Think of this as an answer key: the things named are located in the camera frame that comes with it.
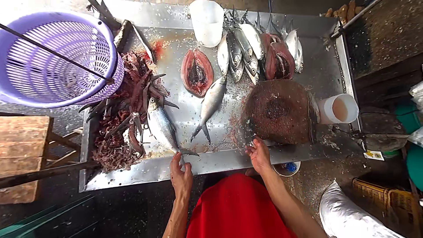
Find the red shirt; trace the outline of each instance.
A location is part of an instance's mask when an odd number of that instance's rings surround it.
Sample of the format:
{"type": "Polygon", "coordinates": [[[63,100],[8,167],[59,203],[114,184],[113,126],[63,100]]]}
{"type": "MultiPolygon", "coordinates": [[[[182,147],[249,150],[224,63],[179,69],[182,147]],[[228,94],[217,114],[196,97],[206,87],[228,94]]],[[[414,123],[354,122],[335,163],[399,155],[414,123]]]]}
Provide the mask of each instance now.
{"type": "Polygon", "coordinates": [[[187,238],[295,238],[266,188],[234,174],[206,189],[192,211],[187,238]]]}

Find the white plastic cup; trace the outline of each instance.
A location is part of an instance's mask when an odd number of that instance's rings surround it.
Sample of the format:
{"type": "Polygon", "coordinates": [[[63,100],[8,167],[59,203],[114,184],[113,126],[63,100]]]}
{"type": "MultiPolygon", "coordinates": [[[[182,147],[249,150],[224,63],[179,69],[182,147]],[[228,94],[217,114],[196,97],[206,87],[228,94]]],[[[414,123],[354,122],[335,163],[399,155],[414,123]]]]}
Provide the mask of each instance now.
{"type": "Polygon", "coordinates": [[[338,94],[317,102],[320,124],[351,123],[358,117],[358,106],[349,94],[338,94]]]}
{"type": "Polygon", "coordinates": [[[190,14],[197,41],[208,48],[217,46],[222,39],[223,8],[215,1],[195,0],[190,14]]]}

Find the human hand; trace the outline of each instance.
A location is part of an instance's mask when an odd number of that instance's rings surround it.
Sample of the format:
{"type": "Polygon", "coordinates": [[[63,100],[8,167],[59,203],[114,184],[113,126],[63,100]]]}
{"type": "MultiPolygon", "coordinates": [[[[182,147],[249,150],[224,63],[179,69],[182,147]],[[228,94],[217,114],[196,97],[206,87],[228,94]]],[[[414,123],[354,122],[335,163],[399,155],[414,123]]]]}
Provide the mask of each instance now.
{"type": "Polygon", "coordinates": [[[175,190],[176,199],[188,200],[190,198],[192,187],[191,164],[185,163],[185,172],[183,172],[181,170],[182,165],[179,165],[181,156],[182,153],[176,153],[170,162],[170,181],[172,182],[173,189],[175,190]]]}
{"type": "Polygon", "coordinates": [[[247,146],[245,153],[250,156],[254,169],[260,175],[264,175],[269,169],[272,170],[269,149],[260,137],[255,136],[253,147],[247,146]]]}

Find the white sack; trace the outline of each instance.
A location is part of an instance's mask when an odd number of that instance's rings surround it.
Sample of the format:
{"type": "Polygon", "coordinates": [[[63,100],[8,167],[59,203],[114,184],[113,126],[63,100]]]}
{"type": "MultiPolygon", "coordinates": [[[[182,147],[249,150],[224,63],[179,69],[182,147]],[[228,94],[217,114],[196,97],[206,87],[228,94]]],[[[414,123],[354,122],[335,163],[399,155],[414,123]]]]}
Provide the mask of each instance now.
{"type": "Polygon", "coordinates": [[[337,238],[404,238],[384,226],[342,192],[334,181],[320,200],[320,219],[328,236],[337,238]]]}

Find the metal tray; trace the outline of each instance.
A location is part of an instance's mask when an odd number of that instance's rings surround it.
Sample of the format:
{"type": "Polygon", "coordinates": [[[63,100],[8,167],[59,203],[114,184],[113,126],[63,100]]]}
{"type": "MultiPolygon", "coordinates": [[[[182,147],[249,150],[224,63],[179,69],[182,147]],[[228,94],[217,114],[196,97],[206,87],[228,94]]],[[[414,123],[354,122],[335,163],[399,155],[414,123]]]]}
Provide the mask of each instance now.
{"type": "MultiPolygon", "coordinates": [[[[181,147],[195,148],[196,152],[200,153],[200,157],[184,157],[185,162],[192,164],[193,174],[252,167],[250,159],[243,155],[243,148],[234,148],[233,143],[217,143],[230,142],[226,138],[228,130],[231,128],[229,119],[231,115],[239,117],[242,99],[251,90],[248,87],[249,78],[245,78],[242,83],[236,85],[232,79],[228,79],[228,93],[223,99],[222,108],[207,123],[212,140],[211,146],[208,146],[202,132],[192,143],[189,142],[189,138],[200,120],[202,99],[192,96],[182,85],[180,79],[182,59],[188,49],[199,47],[209,58],[214,69],[215,79],[220,77],[220,70],[217,65],[216,47],[204,48],[196,42],[191,21],[188,18],[187,7],[125,0],[106,0],[105,3],[117,19],[131,20],[139,30],[143,31],[150,42],[156,40],[165,42],[167,47],[163,51],[163,57],[158,60],[158,68],[155,71],[159,74],[167,74],[162,78],[162,83],[170,91],[168,100],[180,107],[179,110],[165,108],[170,121],[175,125],[177,141],[181,147]]],[[[260,13],[261,22],[267,23],[269,16],[269,13],[260,13]]],[[[257,13],[249,12],[248,17],[251,22],[254,22],[257,13]]],[[[272,14],[272,17],[277,24],[281,24],[284,14],[272,14]]],[[[328,39],[328,35],[336,27],[337,20],[297,15],[287,15],[287,19],[294,19],[294,27],[298,29],[298,36],[304,52],[303,73],[295,74],[294,80],[310,90],[317,100],[339,93],[349,93],[354,96],[344,39],[340,37],[335,42],[328,39]]],[[[140,46],[140,42],[132,36],[126,44],[126,51],[133,50],[138,46],[140,46]]],[[[351,128],[359,130],[359,123],[357,121],[340,127],[346,132],[351,128]]],[[[92,119],[88,123],[84,122],[81,161],[91,158],[94,133],[97,128],[98,120],[96,119],[92,119]]],[[[320,143],[271,146],[272,164],[335,156],[345,157],[362,152],[360,146],[348,134],[340,131],[333,132],[328,125],[318,125],[317,129],[320,143]]],[[[106,174],[101,171],[82,170],[80,172],[80,191],[169,179],[169,163],[173,154],[157,143],[154,137],[149,137],[148,133],[144,134],[143,141],[151,142],[145,146],[146,152],[151,152],[151,158],[131,166],[130,170],[117,170],[106,174]]]]}

